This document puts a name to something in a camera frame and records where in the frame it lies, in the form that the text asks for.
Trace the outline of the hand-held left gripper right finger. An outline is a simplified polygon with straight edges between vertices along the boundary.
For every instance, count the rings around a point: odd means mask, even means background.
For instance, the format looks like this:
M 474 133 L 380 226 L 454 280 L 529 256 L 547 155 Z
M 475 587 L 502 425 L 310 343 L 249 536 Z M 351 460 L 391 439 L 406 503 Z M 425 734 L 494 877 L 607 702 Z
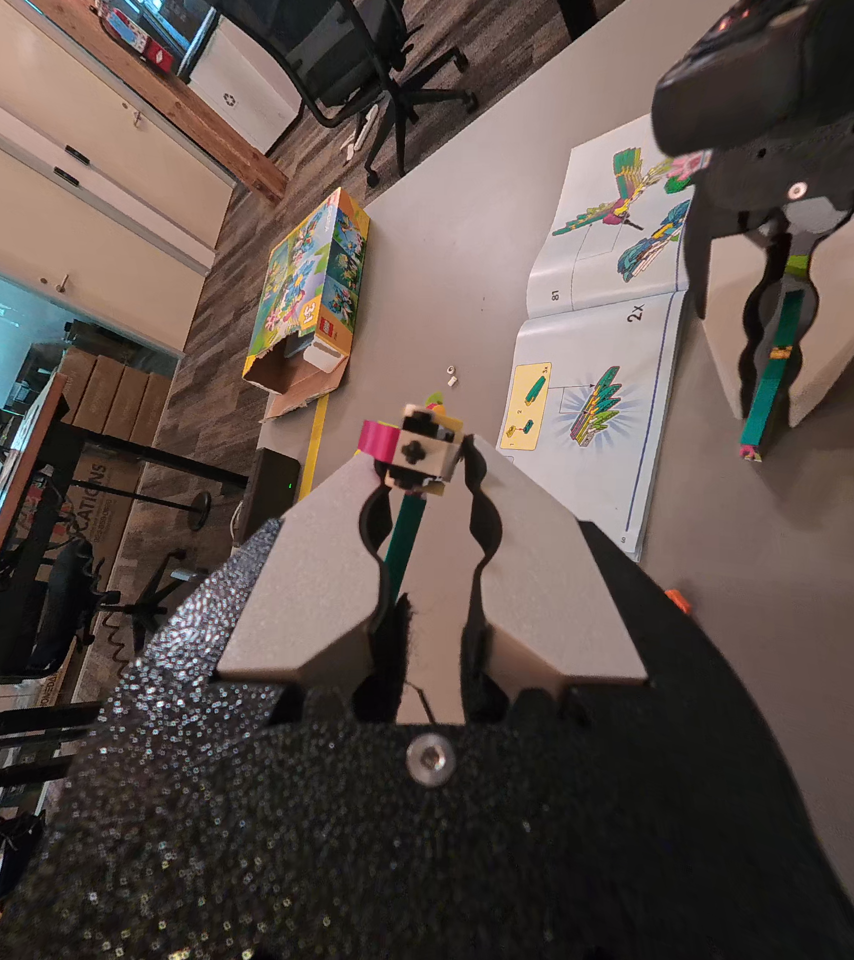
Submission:
M 469 532 L 481 548 L 460 642 L 465 706 L 526 690 L 560 702 L 648 673 L 575 515 L 478 435 L 464 440 Z

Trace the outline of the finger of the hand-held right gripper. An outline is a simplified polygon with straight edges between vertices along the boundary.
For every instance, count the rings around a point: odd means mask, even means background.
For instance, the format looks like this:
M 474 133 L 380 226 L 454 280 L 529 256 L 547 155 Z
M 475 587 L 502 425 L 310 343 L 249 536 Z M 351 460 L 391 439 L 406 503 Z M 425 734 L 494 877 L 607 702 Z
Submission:
M 817 310 L 800 339 L 802 363 L 789 388 L 792 428 L 816 409 L 854 357 L 854 216 L 817 245 L 809 278 Z
M 721 389 L 739 421 L 747 416 L 742 356 L 763 330 L 771 312 L 771 290 L 780 277 L 772 226 L 714 239 L 710 247 L 706 308 L 702 328 Z

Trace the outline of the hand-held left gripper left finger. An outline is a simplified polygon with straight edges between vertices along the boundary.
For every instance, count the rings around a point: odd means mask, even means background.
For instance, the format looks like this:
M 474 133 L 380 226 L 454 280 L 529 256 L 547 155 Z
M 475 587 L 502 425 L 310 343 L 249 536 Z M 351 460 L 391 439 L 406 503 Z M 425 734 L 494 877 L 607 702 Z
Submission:
M 335 688 L 403 682 L 408 627 L 379 555 L 393 529 L 383 465 L 351 457 L 282 518 L 217 677 Z

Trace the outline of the teal lego wing strip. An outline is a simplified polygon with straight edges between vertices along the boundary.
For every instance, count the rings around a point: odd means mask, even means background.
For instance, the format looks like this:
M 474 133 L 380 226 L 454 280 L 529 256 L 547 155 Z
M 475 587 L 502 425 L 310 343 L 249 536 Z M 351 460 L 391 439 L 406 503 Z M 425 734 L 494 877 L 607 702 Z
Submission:
M 762 460 L 761 449 L 797 340 L 805 291 L 809 286 L 809 262 L 809 253 L 792 254 L 786 262 L 784 291 L 779 301 L 776 326 L 769 337 L 766 362 L 741 435 L 740 457 L 748 462 L 759 463 Z

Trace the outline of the lego bird body assembly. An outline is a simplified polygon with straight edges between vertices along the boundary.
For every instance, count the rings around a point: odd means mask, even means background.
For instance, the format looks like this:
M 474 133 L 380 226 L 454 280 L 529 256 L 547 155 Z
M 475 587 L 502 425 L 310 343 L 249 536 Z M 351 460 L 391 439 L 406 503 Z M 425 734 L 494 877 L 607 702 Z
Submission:
M 405 406 L 398 426 L 366 419 L 358 452 L 384 470 L 385 486 L 403 496 L 385 554 L 385 572 L 396 602 L 420 531 L 426 498 L 440 497 L 462 456 L 461 420 L 447 414 L 444 395 L 436 391 L 426 403 Z

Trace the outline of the lego instruction booklet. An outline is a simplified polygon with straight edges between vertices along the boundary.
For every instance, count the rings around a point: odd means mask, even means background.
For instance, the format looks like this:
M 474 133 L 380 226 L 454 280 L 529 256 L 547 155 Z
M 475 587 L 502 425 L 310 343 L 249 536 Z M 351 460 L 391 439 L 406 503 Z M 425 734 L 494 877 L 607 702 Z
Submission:
M 641 557 L 689 279 L 693 175 L 649 114 L 571 150 L 529 273 L 497 449 Z

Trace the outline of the colourful lego box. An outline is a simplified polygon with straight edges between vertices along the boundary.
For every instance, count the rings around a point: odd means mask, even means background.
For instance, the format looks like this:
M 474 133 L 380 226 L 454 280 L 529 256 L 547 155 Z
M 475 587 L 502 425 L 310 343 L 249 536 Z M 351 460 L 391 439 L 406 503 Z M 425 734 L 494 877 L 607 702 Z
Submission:
M 267 394 L 266 422 L 340 386 L 370 225 L 367 212 L 339 187 L 271 251 L 241 375 Z

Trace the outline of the black box with green light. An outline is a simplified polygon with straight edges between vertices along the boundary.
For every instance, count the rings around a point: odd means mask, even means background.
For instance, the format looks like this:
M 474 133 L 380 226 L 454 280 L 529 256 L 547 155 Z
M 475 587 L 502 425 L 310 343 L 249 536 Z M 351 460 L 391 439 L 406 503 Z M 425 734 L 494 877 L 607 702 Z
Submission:
M 241 503 L 231 518 L 232 546 L 241 547 L 268 520 L 291 509 L 298 495 L 301 462 L 277 450 L 255 451 L 251 474 Z

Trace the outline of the black floor stand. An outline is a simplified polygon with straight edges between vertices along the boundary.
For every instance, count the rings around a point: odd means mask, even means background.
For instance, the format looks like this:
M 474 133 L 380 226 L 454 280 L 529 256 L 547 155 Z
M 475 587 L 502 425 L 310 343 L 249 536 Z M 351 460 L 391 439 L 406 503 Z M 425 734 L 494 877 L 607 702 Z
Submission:
M 188 503 L 135 493 L 133 491 L 122 491 L 118 493 L 117 496 L 136 503 L 144 503 L 149 506 L 175 511 L 183 516 L 184 522 L 191 532 L 199 532 L 205 527 L 213 507 L 213 498 L 207 491 L 197 493 Z

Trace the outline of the printed cardboard box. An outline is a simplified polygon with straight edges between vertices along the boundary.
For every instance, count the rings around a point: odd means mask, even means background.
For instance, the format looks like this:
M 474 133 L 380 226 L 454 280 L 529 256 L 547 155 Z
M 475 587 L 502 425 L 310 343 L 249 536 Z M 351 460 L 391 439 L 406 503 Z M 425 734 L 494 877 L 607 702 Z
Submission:
M 84 452 L 73 472 L 73 478 L 129 493 L 138 490 L 142 465 L 140 462 L 99 448 Z M 108 587 L 112 570 L 121 546 L 133 507 L 131 498 L 110 494 L 103 490 L 71 486 L 66 494 L 60 519 L 50 535 L 45 559 L 53 562 L 71 539 L 69 515 L 79 534 L 91 544 L 94 565 L 100 564 L 98 588 Z

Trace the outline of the brown cardboard box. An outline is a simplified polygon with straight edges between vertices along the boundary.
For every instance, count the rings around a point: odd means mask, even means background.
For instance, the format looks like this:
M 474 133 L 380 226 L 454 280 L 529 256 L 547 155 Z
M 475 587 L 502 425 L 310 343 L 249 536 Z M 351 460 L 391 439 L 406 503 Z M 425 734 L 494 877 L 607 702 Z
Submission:
M 152 372 L 147 376 L 145 391 L 129 436 L 131 443 L 144 447 L 154 445 L 171 385 L 172 380 L 160 373 Z
M 123 441 L 132 438 L 149 384 L 148 372 L 132 366 L 123 367 L 118 388 L 100 431 L 103 436 Z
M 73 423 L 97 361 L 97 355 L 75 346 L 69 346 L 64 351 L 57 368 L 57 373 L 65 378 L 62 399 L 67 404 L 68 412 L 61 416 L 64 424 Z
M 126 366 L 104 355 L 97 356 L 72 426 L 102 434 L 116 398 Z

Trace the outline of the black swivel chair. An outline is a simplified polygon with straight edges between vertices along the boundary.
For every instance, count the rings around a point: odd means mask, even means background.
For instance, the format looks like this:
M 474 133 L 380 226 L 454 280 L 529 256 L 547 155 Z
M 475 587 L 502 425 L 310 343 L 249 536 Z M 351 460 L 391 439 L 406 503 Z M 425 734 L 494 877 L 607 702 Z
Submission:
M 102 565 L 83 536 L 60 548 L 50 563 L 48 580 L 34 581 L 28 589 L 13 630 L 13 646 L 1 666 L 0 685 L 52 676 L 61 670 L 72 646 L 94 641 L 95 615 L 103 604 L 120 597 L 117 591 L 98 590 Z

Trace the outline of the wood-topped black desk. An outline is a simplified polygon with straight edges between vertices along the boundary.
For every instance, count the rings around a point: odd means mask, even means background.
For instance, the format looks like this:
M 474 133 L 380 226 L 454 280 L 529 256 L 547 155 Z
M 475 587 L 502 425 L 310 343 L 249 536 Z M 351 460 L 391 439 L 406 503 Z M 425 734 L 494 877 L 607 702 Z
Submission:
M 49 469 L 49 474 L 23 550 L 6 581 L 8 588 L 0 593 L 0 680 L 1 669 L 13 652 L 16 635 L 21 629 L 20 617 L 23 603 L 30 593 L 29 584 L 34 581 L 45 557 L 63 502 L 72 486 L 81 486 L 81 482 L 75 481 L 74 473 L 87 448 L 120 453 L 138 462 L 190 474 L 218 483 L 224 490 L 243 491 L 249 484 L 246 475 L 224 467 L 64 423 L 61 417 L 67 410 L 63 399 L 65 383 L 62 374 L 49 380 L 24 415 L 1 467 L 0 562 L 8 540 L 15 532 L 17 518 L 35 476 L 43 469 Z

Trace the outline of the white recycling bin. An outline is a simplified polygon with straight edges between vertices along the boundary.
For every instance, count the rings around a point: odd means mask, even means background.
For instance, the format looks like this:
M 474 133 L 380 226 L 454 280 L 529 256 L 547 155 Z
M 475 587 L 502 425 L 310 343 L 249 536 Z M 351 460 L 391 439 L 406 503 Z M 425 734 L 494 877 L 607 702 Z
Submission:
M 221 16 L 197 48 L 188 86 L 263 154 L 301 111 L 301 94 L 280 64 Z

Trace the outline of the red and white box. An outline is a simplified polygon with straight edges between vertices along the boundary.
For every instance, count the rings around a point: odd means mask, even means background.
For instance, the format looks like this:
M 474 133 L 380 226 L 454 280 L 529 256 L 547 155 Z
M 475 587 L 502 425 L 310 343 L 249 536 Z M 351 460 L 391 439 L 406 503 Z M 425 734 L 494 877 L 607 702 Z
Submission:
M 136 15 L 124 11 L 115 2 L 96 1 L 92 6 L 100 27 L 119 44 L 154 71 L 172 76 L 173 54 L 137 21 Z

